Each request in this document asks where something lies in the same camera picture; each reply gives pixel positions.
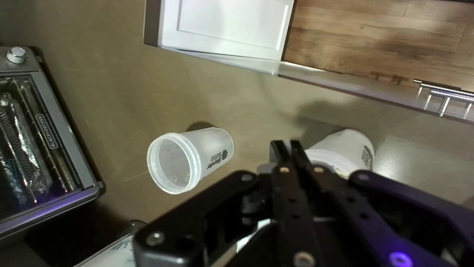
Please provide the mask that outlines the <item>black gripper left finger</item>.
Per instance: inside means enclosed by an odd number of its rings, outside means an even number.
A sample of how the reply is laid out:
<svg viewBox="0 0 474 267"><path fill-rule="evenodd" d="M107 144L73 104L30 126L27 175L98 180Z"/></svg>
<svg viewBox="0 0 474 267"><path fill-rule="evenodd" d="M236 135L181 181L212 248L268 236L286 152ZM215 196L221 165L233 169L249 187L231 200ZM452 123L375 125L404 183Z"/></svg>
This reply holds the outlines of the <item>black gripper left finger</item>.
<svg viewBox="0 0 474 267"><path fill-rule="evenodd" d="M136 267L210 267L242 239L231 267L316 267L311 175L299 143L271 143L259 172L236 171L141 229Z"/></svg>

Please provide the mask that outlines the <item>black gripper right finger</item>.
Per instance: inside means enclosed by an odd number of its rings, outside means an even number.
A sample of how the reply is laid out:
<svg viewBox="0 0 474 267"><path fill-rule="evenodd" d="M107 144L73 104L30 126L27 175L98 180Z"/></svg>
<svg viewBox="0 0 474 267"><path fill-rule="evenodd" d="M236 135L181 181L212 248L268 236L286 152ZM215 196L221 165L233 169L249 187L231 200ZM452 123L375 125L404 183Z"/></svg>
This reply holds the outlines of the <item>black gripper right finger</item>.
<svg viewBox="0 0 474 267"><path fill-rule="evenodd" d="M474 212L372 171L348 180L311 163L298 141L295 165L316 214L329 212L353 239L363 267L474 267Z"/></svg>

